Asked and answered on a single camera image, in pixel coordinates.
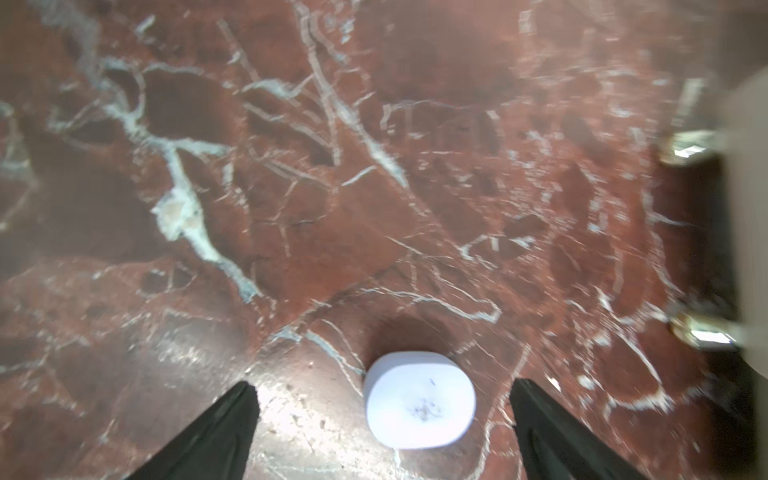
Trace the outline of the purple earphone case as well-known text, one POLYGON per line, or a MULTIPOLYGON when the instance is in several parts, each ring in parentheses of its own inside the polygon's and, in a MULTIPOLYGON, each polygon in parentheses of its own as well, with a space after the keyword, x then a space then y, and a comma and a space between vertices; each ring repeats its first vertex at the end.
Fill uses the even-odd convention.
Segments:
POLYGON ((363 397, 372 435, 396 450, 439 448, 458 441, 477 408, 469 376, 448 357, 427 351, 380 357, 366 372, 363 397))

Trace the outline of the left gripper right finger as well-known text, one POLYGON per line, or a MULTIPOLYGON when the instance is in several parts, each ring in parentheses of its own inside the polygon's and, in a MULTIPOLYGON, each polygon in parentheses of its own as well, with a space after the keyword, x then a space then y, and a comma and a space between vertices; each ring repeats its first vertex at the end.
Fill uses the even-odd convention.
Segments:
POLYGON ((530 379, 518 378, 510 404, 529 479, 642 479, 644 475, 530 379))

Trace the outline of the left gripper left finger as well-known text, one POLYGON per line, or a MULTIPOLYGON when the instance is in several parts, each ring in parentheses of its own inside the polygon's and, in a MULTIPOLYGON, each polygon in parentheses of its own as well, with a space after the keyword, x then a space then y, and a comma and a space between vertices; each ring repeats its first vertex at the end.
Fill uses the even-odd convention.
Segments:
POLYGON ((255 387, 240 381, 130 477, 240 480, 259 415, 255 387))

